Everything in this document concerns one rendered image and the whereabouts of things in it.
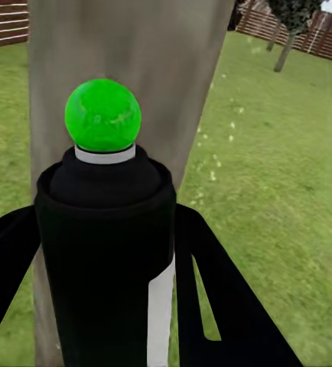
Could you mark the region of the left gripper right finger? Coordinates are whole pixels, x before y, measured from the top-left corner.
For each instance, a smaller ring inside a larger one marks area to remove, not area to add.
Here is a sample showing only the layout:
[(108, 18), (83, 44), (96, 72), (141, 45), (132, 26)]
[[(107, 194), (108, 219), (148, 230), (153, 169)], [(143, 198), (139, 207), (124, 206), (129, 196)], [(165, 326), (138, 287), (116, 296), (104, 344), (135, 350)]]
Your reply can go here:
[[(303, 367), (202, 215), (182, 204), (174, 247), (180, 367)], [(203, 334), (192, 256), (222, 340)]]

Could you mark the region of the pesticide atomizer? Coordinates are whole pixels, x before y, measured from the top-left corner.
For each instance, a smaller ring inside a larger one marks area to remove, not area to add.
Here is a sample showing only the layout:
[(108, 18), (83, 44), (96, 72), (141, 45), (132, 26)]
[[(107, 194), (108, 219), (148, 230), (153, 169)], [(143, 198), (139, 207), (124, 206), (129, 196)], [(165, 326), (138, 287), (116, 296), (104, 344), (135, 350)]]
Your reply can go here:
[(64, 121), (75, 145), (33, 199), (64, 367), (168, 367), (171, 172), (135, 143), (139, 103), (109, 77), (78, 86)]

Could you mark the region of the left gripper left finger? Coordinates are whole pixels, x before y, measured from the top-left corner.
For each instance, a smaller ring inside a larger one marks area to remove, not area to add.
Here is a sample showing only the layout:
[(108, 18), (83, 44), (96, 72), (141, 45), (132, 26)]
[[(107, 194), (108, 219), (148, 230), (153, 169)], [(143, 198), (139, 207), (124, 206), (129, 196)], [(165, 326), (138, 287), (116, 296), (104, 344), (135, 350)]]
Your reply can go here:
[(23, 206), (0, 218), (0, 323), (41, 244), (35, 206)]

